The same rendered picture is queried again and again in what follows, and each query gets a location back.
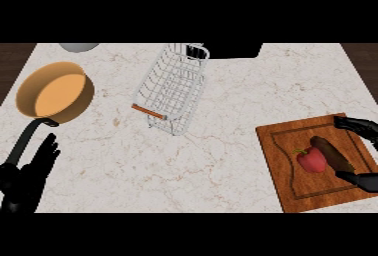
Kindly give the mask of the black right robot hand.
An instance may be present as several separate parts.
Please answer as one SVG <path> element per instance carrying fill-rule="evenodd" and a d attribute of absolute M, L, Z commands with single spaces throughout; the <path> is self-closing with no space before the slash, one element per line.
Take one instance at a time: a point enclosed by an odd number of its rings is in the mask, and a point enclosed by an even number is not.
<path fill-rule="evenodd" d="M 378 124 L 374 121 L 350 117 L 334 117 L 337 129 L 346 129 L 367 139 L 378 150 Z M 348 171 L 337 171 L 336 176 L 356 185 L 364 191 L 378 193 L 378 173 L 355 174 Z"/>

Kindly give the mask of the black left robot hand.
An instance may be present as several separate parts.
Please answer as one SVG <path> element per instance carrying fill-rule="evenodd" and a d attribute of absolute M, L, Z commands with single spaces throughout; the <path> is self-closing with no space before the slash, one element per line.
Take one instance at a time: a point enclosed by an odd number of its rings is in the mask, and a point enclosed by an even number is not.
<path fill-rule="evenodd" d="M 0 214 L 36 212 L 60 154 L 57 135 L 51 133 L 32 162 L 23 168 L 11 163 L 0 165 L 0 192 L 3 193 Z"/>

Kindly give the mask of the brown sweet potato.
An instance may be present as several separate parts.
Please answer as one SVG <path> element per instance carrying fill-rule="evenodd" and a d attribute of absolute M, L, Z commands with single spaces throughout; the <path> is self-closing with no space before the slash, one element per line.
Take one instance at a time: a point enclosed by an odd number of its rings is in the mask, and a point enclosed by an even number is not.
<path fill-rule="evenodd" d="M 311 138 L 311 144 L 319 149 L 321 153 L 325 156 L 328 165 L 336 171 L 345 171 L 350 173 L 355 172 L 355 167 L 350 164 L 348 158 L 325 138 L 314 136 Z"/>

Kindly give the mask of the brown wooden cutting board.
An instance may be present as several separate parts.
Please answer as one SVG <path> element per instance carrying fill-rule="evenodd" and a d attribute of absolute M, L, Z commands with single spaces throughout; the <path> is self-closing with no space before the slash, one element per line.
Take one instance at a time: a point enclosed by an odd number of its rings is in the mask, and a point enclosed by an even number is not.
<path fill-rule="evenodd" d="M 259 141 L 271 170 L 283 210 L 303 212 L 348 203 L 377 193 L 368 193 L 336 176 L 327 167 L 322 173 L 309 173 L 297 162 L 296 149 L 311 147 L 311 138 L 324 137 L 356 168 L 356 173 L 378 173 L 362 138 L 350 131 L 334 127 L 336 114 L 319 116 L 256 128 Z"/>

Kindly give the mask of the red bell pepper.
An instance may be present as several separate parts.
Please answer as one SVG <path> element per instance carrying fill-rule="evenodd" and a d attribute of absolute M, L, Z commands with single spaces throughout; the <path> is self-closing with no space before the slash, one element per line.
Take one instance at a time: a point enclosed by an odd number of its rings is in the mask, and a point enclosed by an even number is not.
<path fill-rule="evenodd" d="M 296 149 L 293 154 L 296 155 L 297 162 L 306 172 L 321 173 L 325 171 L 328 162 L 321 150 L 317 147 Z"/>

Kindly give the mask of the black appliance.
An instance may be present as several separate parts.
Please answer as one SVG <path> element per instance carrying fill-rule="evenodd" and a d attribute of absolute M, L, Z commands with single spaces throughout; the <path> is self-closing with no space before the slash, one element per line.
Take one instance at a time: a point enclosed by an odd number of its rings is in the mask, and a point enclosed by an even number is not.
<path fill-rule="evenodd" d="M 212 59 L 256 58 L 262 43 L 206 43 Z"/>

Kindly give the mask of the grey round bowl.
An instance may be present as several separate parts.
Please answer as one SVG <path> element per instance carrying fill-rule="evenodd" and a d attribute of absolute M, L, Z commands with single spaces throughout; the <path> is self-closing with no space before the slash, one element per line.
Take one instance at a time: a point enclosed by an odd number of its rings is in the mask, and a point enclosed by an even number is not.
<path fill-rule="evenodd" d="M 61 47 L 73 53 L 82 53 L 92 50 L 98 43 L 61 43 Z"/>

